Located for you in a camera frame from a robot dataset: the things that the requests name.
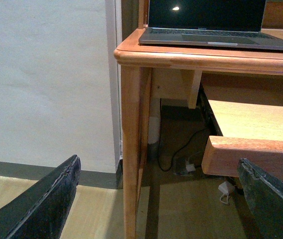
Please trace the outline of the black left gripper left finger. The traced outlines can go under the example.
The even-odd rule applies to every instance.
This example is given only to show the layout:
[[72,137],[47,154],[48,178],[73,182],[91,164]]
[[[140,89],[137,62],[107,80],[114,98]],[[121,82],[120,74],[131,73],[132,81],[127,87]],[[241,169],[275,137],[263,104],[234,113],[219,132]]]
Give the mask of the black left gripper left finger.
[[80,158],[73,155],[0,208],[0,239],[60,238],[80,173]]

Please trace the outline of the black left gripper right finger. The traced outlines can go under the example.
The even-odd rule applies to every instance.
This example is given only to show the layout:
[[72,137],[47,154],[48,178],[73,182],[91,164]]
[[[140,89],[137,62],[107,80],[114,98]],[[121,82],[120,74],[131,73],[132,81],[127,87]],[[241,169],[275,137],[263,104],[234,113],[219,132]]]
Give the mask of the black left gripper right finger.
[[283,181],[246,158],[238,163],[238,175],[247,205],[266,239],[283,239]]

